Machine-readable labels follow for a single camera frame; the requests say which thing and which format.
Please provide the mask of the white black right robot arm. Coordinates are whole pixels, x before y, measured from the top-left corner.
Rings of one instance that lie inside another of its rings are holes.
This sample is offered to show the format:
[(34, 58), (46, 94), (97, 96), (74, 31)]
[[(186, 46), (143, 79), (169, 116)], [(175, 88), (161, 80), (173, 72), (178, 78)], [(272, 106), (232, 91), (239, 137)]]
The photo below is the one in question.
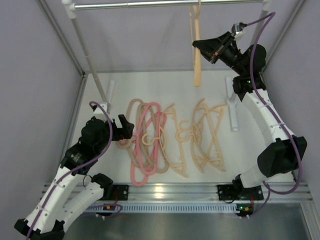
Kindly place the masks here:
[(261, 70), (266, 64), (266, 49), (251, 45), (242, 53), (231, 32), (205, 40), (195, 40), (192, 46), (210, 63), (221, 60), (238, 74), (232, 80), (233, 92), (247, 107), (264, 138), (266, 148), (257, 157), (256, 164), (232, 181), (232, 192), (247, 198), (270, 178), (297, 170), (307, 148), (303, 136), (297, 137), (288, 129), (269, 99)]

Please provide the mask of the cream hanger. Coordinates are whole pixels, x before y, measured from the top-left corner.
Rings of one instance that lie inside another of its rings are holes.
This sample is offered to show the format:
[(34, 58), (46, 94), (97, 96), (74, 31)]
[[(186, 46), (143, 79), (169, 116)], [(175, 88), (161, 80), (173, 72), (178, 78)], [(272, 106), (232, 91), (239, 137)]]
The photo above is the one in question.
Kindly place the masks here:
[(168, 164), (168, 167), (183, 178), (187, 178), (187, 162), (182, 141), (178, 139), (180, 126), (174, 103), (160, 114), (160, 120), (163, 121), (164, 119), (168, 121), (168, 124), (158, 127), (158, 130), (155, 131), (157, 136), (148, 140), (149, 137), (146, 133), (141, 137), (142, 143), (145, 146), (158, 143), (160, 152), (163, 154), (163, 160)]
[(190, 125), (185, 127), (186, 124), (189, 124), (188, 120), (180, 121), (175, 134), (175, 138), (181, 143), (187, 142), (193, 136), (192, 127)]
[[(218, 140), (218, 132), (224, 117), (226, 104), (218, 104), (208, 107), (205, 99), (202, 98), (192, 111), (191, 131), (191, 157), (193, 163), (200, 173), (204, 173), (206, 165), (211, 165), (217, 170), (224, 172), (224, 157)], [(205, 123), (208, 123), (209, 141), (207, 149), (202, 148), (204, 139)]]
[[(189, 7), (189, 26), (190, 26), (190, 39), (191, 43), (195, 40), (200, 39), (200, 23), (199, 16), (201, 14), (201, 1), (198, 0), (197, 5)], [(198, 88), (202, 84), (202, 64), (201, 64), (201, 53), (199, 49), (191, 50), (192, 53), (192, 65), (193, 65), (193, 86)]]

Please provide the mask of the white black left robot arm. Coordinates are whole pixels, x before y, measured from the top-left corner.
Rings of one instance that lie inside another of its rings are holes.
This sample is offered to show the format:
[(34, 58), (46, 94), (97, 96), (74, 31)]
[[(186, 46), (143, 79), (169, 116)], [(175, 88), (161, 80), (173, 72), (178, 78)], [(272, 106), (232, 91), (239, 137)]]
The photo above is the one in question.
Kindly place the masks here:
[(64, 155), (48, 190), (26, 217), (18, 219), (14, 228), (29, 240), (61, 240), (71, 224), (95, 201), (113, 195), (113, 180), (98, 173), (71, 201), (68, 198), (90, 168), (106, 152), (112, 141), (129, 140), (134, 124), (118, 115), (121, 127), (114, 120), (92, 117), (81, 130), (78, 142)]

